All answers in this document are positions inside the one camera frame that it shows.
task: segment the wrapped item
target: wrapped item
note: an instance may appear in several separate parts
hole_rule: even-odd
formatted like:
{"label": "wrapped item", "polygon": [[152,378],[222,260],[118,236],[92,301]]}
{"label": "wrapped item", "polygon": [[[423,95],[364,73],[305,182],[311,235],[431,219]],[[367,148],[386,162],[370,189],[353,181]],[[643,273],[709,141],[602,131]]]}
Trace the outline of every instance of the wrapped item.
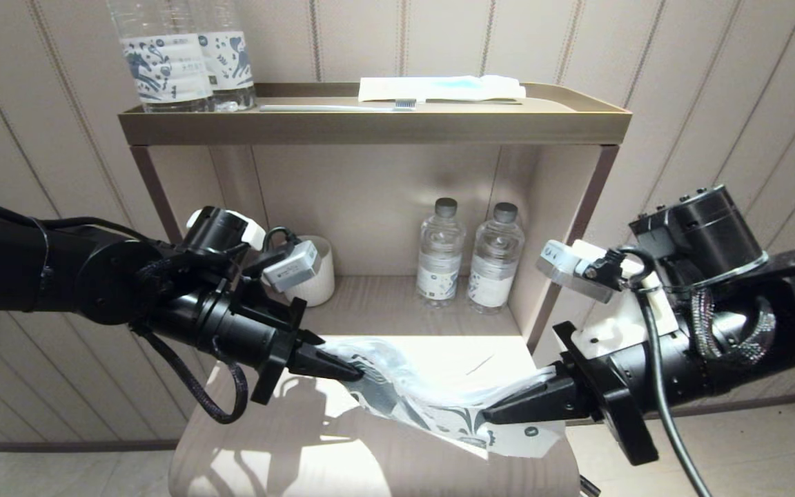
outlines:
{"label": "wrapped item", "polygon": [[381,418],[502,456],[543,457],[564,435],[562,421],[493,425],[482,415],[499,400],[553,377],[551,367],[508,384],[463,391],[421,378],[403,353],[385,340],[347,339],[321,347],[364,372],[362,380],[343,385],[364,409]]}

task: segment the toothbrush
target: toothbrush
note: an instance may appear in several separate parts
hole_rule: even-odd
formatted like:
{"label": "toothbrush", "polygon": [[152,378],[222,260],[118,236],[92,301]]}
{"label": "toothbrush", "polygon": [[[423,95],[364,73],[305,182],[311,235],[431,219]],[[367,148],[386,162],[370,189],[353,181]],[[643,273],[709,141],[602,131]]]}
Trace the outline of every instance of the toothbrush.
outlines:
{"label": "toothbrush", "polygon": [[261,105],[261,113],[406,113],[416,110],[415,99],[395,100],[394,107],[362,105]]}

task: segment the striped wallpaper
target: striped wallpaper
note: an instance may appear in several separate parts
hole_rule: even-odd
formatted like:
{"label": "striped wallpaper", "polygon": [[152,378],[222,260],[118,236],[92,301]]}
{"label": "striped wallpaper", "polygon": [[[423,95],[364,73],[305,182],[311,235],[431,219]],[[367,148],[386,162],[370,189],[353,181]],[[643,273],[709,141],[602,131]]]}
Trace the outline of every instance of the striped wallpaper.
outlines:
{"label": "striped wallpaper", "polygon": [[[237,2],[257,81],[498,73],[633,110],[590,242],[725,182],[764,246],[795,247],[795,0]],[[164,238],[116,119],[132,86],[104,1],[0,0],[0,204]],[[247,152],[160,153],[218,169]],[[567,292],[555,319],[607,311]],[[200,377],[213,365],[177,351]],[[729,400],[794,392],[792,371]],[[174,440],[192,408],[126,328],[0,312],[0,443]]]}

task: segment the white paper cup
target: white paper cup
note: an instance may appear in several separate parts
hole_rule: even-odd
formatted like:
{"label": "white paper cup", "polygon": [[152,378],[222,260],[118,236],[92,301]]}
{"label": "white paper cup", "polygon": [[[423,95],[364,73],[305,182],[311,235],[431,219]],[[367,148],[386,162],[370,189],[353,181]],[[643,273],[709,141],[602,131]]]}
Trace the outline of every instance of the white paper cup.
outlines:
{"label": "white paper cup", "polygon": [[293,301],[295,297],[299,297],[308,302],[308,307],[315,307],[325,303],[333,296],[333,289],[335,283],[333,279],[333,249],[331,243],[327,242],[325,238],[315,235],[300,236],[300,240],[311,240],[315,248],[318,249],[318,254],[321,255],[321,268],[318,274],[307,280],[300,285],[293,286],[290,289],[284,290],[284,296],[287,300]]}

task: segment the plastic water bottle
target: plastic water bottle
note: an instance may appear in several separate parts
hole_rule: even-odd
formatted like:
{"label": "plastic water bottle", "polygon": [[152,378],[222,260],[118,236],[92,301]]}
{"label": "plastic water bottle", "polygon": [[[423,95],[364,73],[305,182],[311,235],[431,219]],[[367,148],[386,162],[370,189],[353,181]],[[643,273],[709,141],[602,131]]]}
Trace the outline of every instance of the plastic water bottle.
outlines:
{"label": "plastic water bottle", "polygon": [[147,113],[211,110],[212,90],[188,0],[107,0]]}
{"label": "plastic water bottle", "polygon": [[493,218],[477,228],[468,279],[468,302],[480,314],[496,314],[508,302],[524,235],[517,225],[517,206],[500,202]]}
{"label": "plastic water bottle", "polygon": [[446,307],[455,299],[466,235],[464,224],[455,218],[457,207],[455,200],[439,198],[435,215],[422,223],[416,289],[432,309]]}
{"label": "plastic water bottle", "polygon": [[247,38],[241,28],[234,0],[193,0],[214,107],[233,113],[253,107],[256,89],[247,56]]}

